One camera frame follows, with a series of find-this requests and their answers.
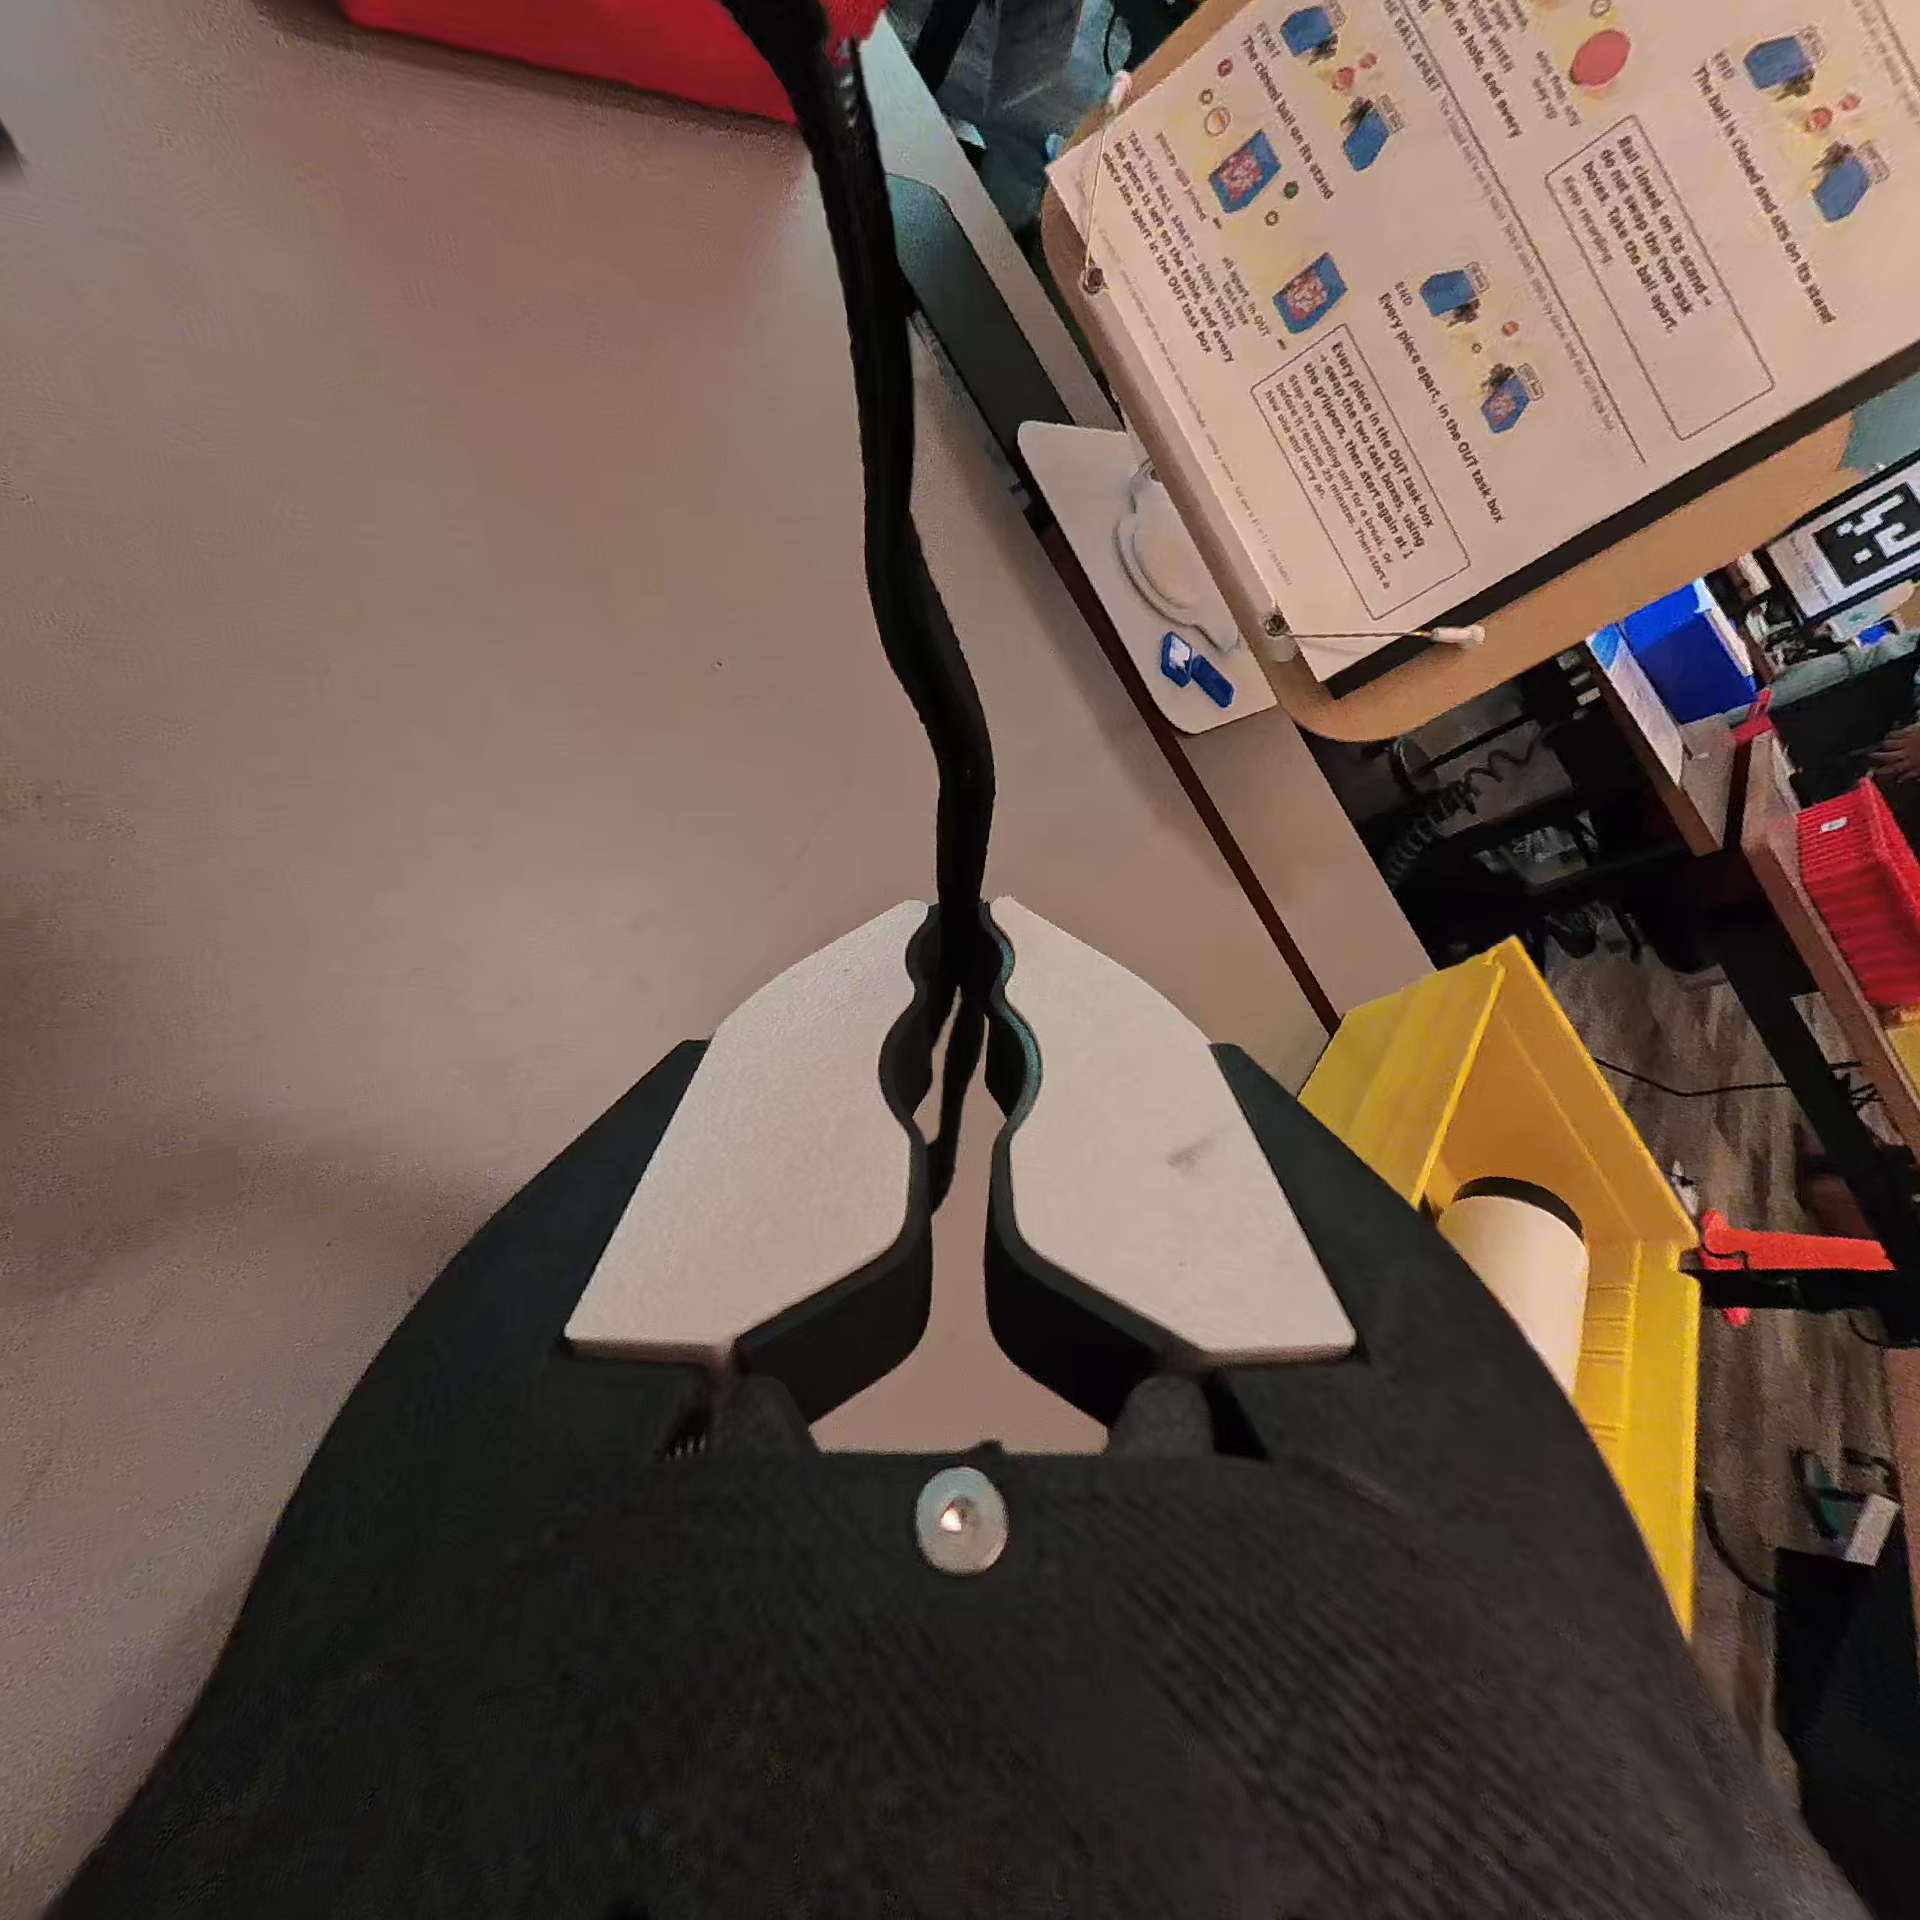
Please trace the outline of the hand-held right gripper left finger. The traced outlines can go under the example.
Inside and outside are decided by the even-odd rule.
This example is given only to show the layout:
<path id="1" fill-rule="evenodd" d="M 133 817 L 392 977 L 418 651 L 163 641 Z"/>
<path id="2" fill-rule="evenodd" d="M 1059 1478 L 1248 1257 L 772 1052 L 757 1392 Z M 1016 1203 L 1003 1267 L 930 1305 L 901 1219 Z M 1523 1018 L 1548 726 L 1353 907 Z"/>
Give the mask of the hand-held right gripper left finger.
<path id="1" fill-rule="evenodd" d="M 899 904 L 721 1023 L 572 1311 L 577 1353 L 717 1368 L 899 1246 L 921 1138 L 881 1059 L 925 922 Z"/>

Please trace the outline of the printed marker sign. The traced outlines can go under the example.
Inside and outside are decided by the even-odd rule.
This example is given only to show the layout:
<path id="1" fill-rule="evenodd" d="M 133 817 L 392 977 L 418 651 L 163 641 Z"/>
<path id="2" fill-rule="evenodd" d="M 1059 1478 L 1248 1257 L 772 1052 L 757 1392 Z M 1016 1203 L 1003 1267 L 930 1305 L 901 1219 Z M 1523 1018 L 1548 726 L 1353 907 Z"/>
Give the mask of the printed marker sign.
<path id="1" fill-rule="evenodd" d="M 1919 457 L 1871 473 L 1800 520 L 1757 552 L 1757 563 L 1804 627 L 1915 586 Z"/>

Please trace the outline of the yellow plastic bin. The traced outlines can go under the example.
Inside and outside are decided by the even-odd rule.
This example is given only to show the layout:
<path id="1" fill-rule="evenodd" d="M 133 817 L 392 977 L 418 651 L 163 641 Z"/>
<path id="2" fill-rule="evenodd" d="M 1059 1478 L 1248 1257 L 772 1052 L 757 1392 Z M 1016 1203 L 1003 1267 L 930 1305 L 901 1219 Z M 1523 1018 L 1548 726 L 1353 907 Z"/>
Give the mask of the yellow plastic bin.
<path id="1" fill-rule="evenodd" d="M 1458 1187 L 1521 1177 L 1591 1251 L 1575 1394 L 1684 1636 L 1697 1624 L 1697 1226 L 1517 942 L 1346 1015 L 1304 1104 L 1435 1228 Z"/>

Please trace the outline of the white stand base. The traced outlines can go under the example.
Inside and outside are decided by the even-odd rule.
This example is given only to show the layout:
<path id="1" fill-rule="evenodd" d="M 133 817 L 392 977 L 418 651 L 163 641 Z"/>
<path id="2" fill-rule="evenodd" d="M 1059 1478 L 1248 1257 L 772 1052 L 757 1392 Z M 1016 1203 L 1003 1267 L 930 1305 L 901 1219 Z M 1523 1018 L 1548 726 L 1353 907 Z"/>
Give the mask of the white stand base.
<path id="1" fill-rule="evenodd" d="M 1186 737 L 1275 712 L 1257 649 L 1242 636 L 1199 543 L 1133 436 L 1027 420 L 1016 447 L 1148 703 Z M 1234 681 L 1229 712 L 1163 681 L 1165 632 L 1212 655 Z"/>

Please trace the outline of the red handled tool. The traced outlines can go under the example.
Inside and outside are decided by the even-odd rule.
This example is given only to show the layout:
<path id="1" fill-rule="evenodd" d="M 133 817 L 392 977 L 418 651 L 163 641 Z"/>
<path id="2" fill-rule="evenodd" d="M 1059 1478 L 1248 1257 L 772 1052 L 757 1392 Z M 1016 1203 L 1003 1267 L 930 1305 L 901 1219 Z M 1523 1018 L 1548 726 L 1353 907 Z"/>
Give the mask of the red handled tool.
<path id="1" fill-rule="evenodd" d="M 1706 1207 L 1679 1268 L 1728 1329 L 1746 1329 L 1763 1312 L 1871 1312 L 1885 1337 L 1901 1342 L 1915 1316 L 1915 1275 L 1876 1240 L 1749 1231 Z"/>

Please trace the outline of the red plastic bin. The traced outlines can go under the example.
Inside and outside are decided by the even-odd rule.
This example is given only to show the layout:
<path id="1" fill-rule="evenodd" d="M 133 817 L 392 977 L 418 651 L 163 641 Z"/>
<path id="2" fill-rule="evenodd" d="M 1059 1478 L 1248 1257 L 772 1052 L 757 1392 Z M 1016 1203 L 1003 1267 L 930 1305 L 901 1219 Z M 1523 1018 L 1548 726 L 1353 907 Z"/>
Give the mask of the red plastic bin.
<path id="1" fill-rule="evenodd" d="M 1884 1015 L 1919 1009 L 1919 859 L 1881 788 L 1802 807 L 1797 875 L 1861 995 Z"/>
<path id="2" fill-rule="evenodd" d="M 772 124 L 796 114 L 721 3 L 341 3 L 349 24 Z"/>

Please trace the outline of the blue plastic bin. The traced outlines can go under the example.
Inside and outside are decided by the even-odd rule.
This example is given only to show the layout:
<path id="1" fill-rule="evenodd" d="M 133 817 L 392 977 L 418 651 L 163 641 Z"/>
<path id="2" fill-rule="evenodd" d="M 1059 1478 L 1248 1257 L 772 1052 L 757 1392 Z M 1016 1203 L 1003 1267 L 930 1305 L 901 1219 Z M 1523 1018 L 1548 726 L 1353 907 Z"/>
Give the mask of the blue plastic bin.
<path id="1" fill-rule="evenodd" d="M 1735 623 L 1708 580 L 1695 580 L 1588 639 L 1607 672 L 1629 659 L 1674 723 L 1689 727 L 1725 713 L 1746 713 L 1761 698 Z"/>

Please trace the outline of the white cylinder with black cap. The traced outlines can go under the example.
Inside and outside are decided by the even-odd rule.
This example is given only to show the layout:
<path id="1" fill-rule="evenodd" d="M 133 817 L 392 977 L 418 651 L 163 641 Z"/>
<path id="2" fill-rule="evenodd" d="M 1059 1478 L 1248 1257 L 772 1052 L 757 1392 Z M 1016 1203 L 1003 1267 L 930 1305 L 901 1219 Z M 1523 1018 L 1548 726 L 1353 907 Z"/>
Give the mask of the white cylinder with black cap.
<path id="1" fill-rule="evenodd" d="M 1593 1257 L 1571 1203 L 1541 1185 L 1489 1176 L 1458 1187 L 1435 1228 L 1572 1396 Z"/>

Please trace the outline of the instruction sheet board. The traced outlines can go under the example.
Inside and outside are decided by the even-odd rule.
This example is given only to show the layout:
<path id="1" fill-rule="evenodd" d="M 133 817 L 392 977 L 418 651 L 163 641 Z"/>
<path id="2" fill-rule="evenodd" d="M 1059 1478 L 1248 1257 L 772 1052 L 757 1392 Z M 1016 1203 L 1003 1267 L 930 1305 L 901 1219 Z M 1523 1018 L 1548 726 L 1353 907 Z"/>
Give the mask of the instruction sheet board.
<path id="1" fill-rule="evenodd" d="M 1048 264 L 1308 731 L 1413 729 L 1867 476 L 1915 3 L 1202 6 Z"/>

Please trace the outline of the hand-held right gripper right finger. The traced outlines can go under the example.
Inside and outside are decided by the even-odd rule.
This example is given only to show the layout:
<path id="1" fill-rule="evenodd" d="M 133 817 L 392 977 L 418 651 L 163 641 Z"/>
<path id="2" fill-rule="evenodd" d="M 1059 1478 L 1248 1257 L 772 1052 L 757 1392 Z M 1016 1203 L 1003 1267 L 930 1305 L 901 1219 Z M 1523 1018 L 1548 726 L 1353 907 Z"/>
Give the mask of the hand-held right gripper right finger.
<path id="1" fill-rule="evenodd" d="M 1202 1028 L 1020 902 L 986 920 L 1001 1352 L 1029 1377 L 1352 1356 L 1353 1321 Z"/>

